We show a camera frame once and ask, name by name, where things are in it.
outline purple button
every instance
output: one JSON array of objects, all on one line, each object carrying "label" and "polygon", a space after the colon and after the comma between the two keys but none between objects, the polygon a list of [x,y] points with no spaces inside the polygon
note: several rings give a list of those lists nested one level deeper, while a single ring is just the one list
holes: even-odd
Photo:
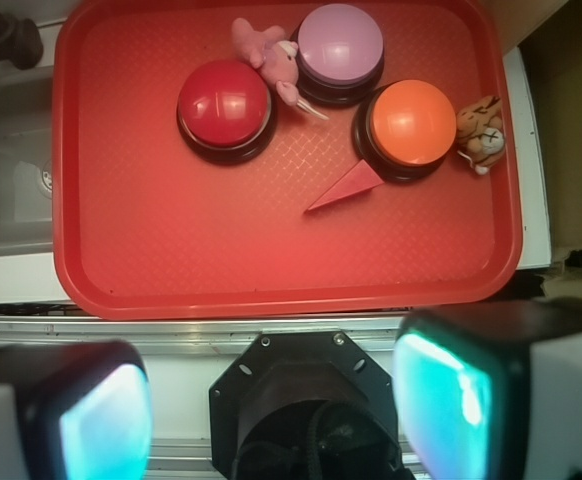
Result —
[{"label": "purple button", "polygon": [[382,58],[382,32],[366,12],[334,3],[317,8],[300,25],[298,44],[307,69],[324,82],[365,80]]}]

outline white countertop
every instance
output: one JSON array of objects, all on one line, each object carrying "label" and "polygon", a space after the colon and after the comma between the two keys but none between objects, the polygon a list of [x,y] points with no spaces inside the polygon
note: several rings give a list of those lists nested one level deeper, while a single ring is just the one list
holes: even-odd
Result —
[{"label": "white countertop", "polygon": [[[59,31],[60,25],[40,28],[45,53],[39,67],[53,65]],[[13,67],[2,63],[0,76],[13,71]],[[518,49],[504,57],[504,66],[513,114],[524,225],[518,268],[541,268],[551,262],[549,219],[535,115]],[[52,253],[0,257],[0,303],[69,300],[56,276]]]}]

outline button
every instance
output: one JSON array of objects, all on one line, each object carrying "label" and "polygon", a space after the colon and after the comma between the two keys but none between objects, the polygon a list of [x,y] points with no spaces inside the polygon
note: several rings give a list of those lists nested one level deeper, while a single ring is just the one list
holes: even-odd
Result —
[{"label": "button", "polygon": [[184,134],[212,149],[248,143],[264,130],[271,112],[266,84],[248,65],[218,60],[186,79],[178,99]]},{"label": "button", "polygon": [[382,32],[366,12],[351,5],[317,8],[298,32],[301,65],[333,85],[363,81],[378,69],[384,51]]},{"label": "button", "polygon": [[373,140],[397,164],[430,164],[443,157],[455,141],[453,105],[429,83],[396,82],[380,94],[372,108]]}]

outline red tray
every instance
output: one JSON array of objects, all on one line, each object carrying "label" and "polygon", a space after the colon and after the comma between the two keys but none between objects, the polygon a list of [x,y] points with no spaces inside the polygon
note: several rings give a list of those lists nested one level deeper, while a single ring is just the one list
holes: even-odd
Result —
[{"label": "red tray", "polygon": [[54,248],[62,285],[111,320],[235,317],[471,302],[521,250],[513,130],[492,23],[470,0],[358,2],[385,38],[380,84],[428,81],[460,109],[503,99],[506,157],[486,177],[451,153],[430,177],[304,210],[358,160],[355,107],[323,122],[279,105],[255,160],[214,166],[175,121],[183,81],[232,58],[230,25],[292,32],[318,3],[97,0],[56,48]]}]

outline stuffed bunny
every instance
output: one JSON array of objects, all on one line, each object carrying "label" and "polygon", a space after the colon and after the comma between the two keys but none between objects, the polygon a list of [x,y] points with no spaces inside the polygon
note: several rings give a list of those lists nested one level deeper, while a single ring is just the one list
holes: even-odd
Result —
[{"label": "stuffed bunny", "polygon": [[257,32],[244,18],[236,18],[231,26],[231,38],[240,58],[258,71],[268,85],[275,88],[287,105],[297,105],[323,120],[328,117],[317,110],[298,92],[298,44],[284,40],[282,27],[273,26]]},{"label": "stuffed bunny", "polygon": [[494,95],[460,110],[456,116],[456,142],[478,175],[485,175],[504,155],[502,119],[498,116],[502,100]]}]

